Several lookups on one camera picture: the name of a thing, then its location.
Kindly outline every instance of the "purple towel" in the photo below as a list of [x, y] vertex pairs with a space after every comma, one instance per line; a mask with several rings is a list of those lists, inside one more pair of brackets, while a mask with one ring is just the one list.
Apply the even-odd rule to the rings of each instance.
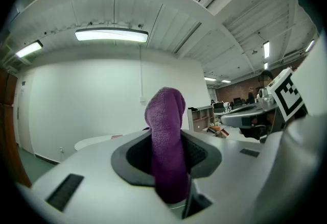
[[150, 100], [145, 120], [151, 129], [151, 171], [156, 192], [166, 203], [177, 203], [188, 194], [183, 145], [180, 139], [185, 101], [173, 88], [164, 87]]

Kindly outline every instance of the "ceiling light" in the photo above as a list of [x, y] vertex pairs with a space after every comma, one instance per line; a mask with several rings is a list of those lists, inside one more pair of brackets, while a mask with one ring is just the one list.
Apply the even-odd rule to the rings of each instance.
[[34, 51], [40, 50], [42, 47], [43, 47], [43, 44], [39, 40], [37, 40], [37, 41], [32, 42], [31, 44], [27, 45], [20, 51], [16, 52], [16, 55], [21, 58], [21, 57], [28, 55]]
[[270, 48], [270, 42], [265, 42], [264, 43], [264, 50], [265, 50], [265, 58], [269, 57], [269, 48]]
[[206, 81], [216, 81], [217, 79], [214, 79], [214, 78], [208, 78], [208, 77], [204, 77], [204, 79], [206, 80]]
[[315, 43], [315, 40], [312, 40], [312, 41], [310, 42], [309, 46], [308, 46], [307, 49], [306, 49], [306, 52], [308, 52], [308, 51], [311, 49], [311, 47], [313, 46], [314, 43]]
[[75, 32], [79, 41], [85, 40], [126, 40], [147, 42], [148, 32], [124, 28], [90, 28]]

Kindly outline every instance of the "fluorescent light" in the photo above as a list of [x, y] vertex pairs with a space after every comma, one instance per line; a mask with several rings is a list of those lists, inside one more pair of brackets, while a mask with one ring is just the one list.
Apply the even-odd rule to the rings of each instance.
[[123, 28], [90, 28], [75, 32], [79, 41], [85, 40], [126, 40], [147, 42], [148, 32]]
[[34, 51], [40, 50], [42, 47], [43, 47], [42, 43], [39, 40], [37, 40], [27, 45], [25, 48], [21, 49], [20, 51], [16, 52], [16, 55], [18, 57], [23, 57]]
[[217, 79], [214, 79], [214, 78], [208, 78], [208, 77], [204, 77], [204, 79], [206, 80], [206, 81], [216, 81]]
[[270, 55], [269, 49], [270, 49], [270, 42], [268, 41], [264, 43], [265, 58], [268, 58]]
[[306, 52], [308, 52], [308, 51], [311, 49], [311, 47], [313, 46], [314, 43], [315, 43], [315, 40], [312, 40], [312, 41], [310, 42], [309, 46], [308, 46], [307, 49], [306, 49]]

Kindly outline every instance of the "desk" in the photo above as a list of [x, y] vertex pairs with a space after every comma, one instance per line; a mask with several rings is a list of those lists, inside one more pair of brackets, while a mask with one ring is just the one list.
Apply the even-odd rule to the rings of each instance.
[[93, 145], [93, 144], [96, 144], [96, 143], [99, 143], [99, 142], [103, 142], [103, 141], [106, 141], [106, 140], [111, 140], [111, 139], [114, 139], [114, 138], [118, 138], [118, 137], [121, 137], [122, 135], [121, 134], [113, 134], [113, 135], [106, 135], [106, 136], [99, 136], [99, 137], [93, 137], [93, 138], [88, 138], [88, 139], [84, 139], [84, 140], [81, 140], [79, 142], [77, 142], [75, 144], [75, 150], [79, 151], [80, 149], [83, 149], [87, 146], [90, 146], [90, 145]]

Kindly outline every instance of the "brick wall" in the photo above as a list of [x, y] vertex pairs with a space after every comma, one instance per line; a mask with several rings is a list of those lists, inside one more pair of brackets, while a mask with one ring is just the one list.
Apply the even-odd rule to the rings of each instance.
[[[286, 67], [292, 66], [293, 68], [298, 67], [304, 58], [298, 59], [294, 62], [282, 65], [274, 70], [271, 70], [271, 73], [276, 77], [283, 69]], [[234, 98], [241, 98], [244, 100], [248, 99], [249, 87], [252, 86], [254, 88], [254, 97], [256, 97], [257, 92], [256, 88], [259, 87], [258, 77], [253, 77], [247, 80], [244, 80], [239, 83], [235, 83], [220, 89], [216, 90], [217, 100], [219, 102], [233, 102]]]

